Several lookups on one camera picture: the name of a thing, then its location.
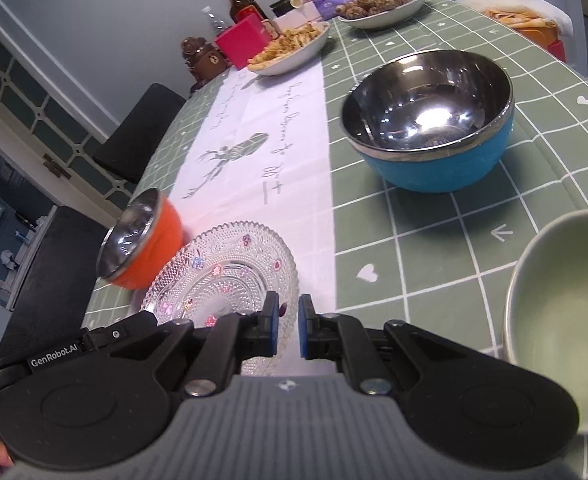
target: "green bowl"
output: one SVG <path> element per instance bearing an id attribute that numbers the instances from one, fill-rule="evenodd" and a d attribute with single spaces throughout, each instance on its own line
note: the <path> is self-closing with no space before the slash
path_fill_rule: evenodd
<path id="1" fill-rule="evenodd" d="M 564 215 L 529 243 L 507 291 L 509 361 L 574 398 L 588 433 L 588 210 Z"/>

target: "black lid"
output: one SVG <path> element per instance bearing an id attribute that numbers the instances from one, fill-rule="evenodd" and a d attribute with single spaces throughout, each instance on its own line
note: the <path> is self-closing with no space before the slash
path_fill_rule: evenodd
<path id="1" fill-rule="evenodd" d="M 271 4 L 270 7 L 276 17 L 282 16 L 290 10 L 294 10 L 294 7 L 289 3 L 289 0 L 279 0 L 275 4 Z"/>

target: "blue bowl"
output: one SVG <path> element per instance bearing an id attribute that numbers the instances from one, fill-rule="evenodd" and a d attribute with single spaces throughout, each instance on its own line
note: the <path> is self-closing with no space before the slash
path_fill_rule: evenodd
<path id="1" fill-rule="evenodd" d="M 351 90 L 342 113 L 347 139 L 382 178 L 428 193 L 455 191 L 489 173 L 513 119 L 507 73 L 457 50 L 382 66 Z"/>

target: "black chair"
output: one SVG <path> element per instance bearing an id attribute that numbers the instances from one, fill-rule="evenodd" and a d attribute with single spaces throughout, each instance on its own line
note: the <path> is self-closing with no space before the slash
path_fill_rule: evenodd
<path id="1" fill-rule="evenodd" d="M 125 120 L 94 154 L 102 168 L 138 184 L 185 99 L 160 83 L 154 83 Z"/>
<path id="2" fill-rule="evenodd" d="M 72 208 L 56 209 L 20 285 L 0 358 L 80 328 L 106 233 L 104 226 Z"/>

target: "metal screw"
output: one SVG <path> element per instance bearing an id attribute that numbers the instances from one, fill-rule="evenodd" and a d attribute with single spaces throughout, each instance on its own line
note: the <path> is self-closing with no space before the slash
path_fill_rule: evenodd
<path id="1" fill-rule="evenodd" d="M 194 379 L 185 384 L 185 393 L 190 397 L 207 397 L 216 390 L 216 383 L 209 379 Z"/>
<path id="2" fill-rule="evenodd" d="M 385 379 L 373 378 L 360 383 L 360 389 L 367 395 L 386 395 L 392 391 L 392 385 Z"/>

